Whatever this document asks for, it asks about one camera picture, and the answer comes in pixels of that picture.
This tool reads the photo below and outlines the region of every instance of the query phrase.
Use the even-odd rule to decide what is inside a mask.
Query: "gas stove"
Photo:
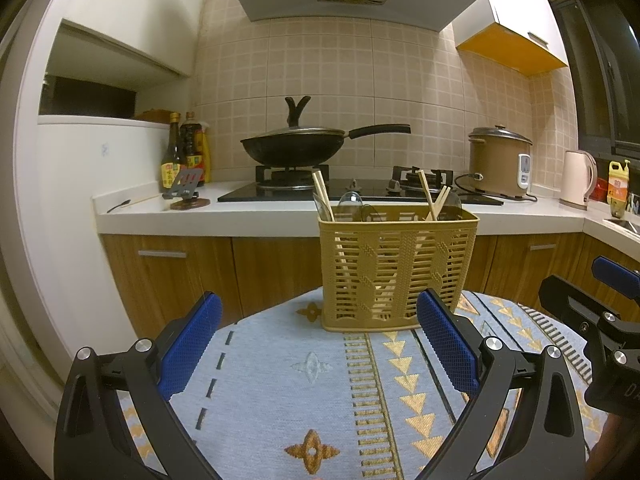
[[[340,200],[347,191],[356,191],[364,202],[424,202],[419,168],[395,166],[390,180],[330,178],[329,167],[321,164],[311,169],[256,167],[256,182],[221,196],[218,202],[266,202],[274,200],[313,200],[312,171],[320,170],[329,200]],[[425,171],[431,197],[435,200],[442,186],[453,186],[453,171]],[[503,202],[483,195],[456,189],[463,204],[502,205]]]

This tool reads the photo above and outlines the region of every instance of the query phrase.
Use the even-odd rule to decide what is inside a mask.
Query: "rice cooker control panel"
[[[531,156],[527,153],[518,155],[518,186],[521,189],[529,188],[531,176]]]

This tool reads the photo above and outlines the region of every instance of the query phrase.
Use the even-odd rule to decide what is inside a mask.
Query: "kettle handle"
[[[580,150],[580,153],[586,156],[591,172],[591,181],[589,182],[589,187],[587,188],[587,191],[584,192],[584,201],[587,202],[591,193],[593,193],[593,190],[596,189],[596,184],[598,181],[598,167],[596,165],[596,160],[593,158],[593,155],[591,155],[591,153],[584,152],[582,150]]]

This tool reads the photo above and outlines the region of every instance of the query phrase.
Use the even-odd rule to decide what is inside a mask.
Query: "yellow basket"
[[[427,205],[377,205],[381,221],[319,221],[324,307],[330,332],[416,328],[418,295],[433,288],[455,308],[474,249],[478,217],[446,206],[450,221],[424,221]]]

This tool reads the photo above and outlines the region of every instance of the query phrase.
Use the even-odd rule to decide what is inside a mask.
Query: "electric kettle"
[[[582,150],[564,152],[560,202],[587,209],[589,195],[596,187],[598,169],[590,153]]]

